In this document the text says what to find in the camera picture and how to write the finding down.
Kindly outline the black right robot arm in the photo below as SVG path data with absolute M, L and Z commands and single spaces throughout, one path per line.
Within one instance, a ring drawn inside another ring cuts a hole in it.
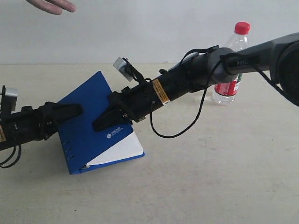
M 299 35 L 293 33 L 239 51 L 212 46 L 192 49 L 168 70 L 161 69 L 154 79 L 144 78 L 126 58 L 114 67 L 137 86 L 107 96 L 108 106 L 93 122 L 94 131 L 140 122 L 148 114 L 187 93 L 227 84 L 239 74 L 270 74 L 266 81 L 294 105 L 299 103 Z

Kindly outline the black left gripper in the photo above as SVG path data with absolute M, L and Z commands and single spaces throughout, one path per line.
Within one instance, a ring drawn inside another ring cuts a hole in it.
M 58 123 L 82 114 L 79 104 L 56 104 L 46 102 L 33 109 L 24 106 L 14 114 L 14 134 L 18 141 L 41 141 L 58 132 Z

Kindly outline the person's bare hand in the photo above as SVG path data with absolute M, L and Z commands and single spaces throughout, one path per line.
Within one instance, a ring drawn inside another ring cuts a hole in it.
M 26 0 L 33 7 L 53 15 L 61 15 L 64 11 L 74 13 L 76 6 L 68 0 Z

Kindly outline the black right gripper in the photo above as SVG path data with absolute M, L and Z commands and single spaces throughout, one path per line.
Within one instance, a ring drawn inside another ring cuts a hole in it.
M 123 121 L 136 123 L 150 114 L 154 100 L 152 84 L 139 84 L 133 88 L 125 87 L 121 92 L 113 91 L 107 96 L 107 111 L 92 122 L 95 132 L 103 131 Z

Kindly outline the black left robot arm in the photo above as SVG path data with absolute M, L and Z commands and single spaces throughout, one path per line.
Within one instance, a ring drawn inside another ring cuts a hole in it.
M 46 102 L 36 109 L 24 106 L 20 112 L 4 113 L 0 116 L 0 149 L 47 140 L 62 124 L 82 113 L 79 104 L 53 102 Z

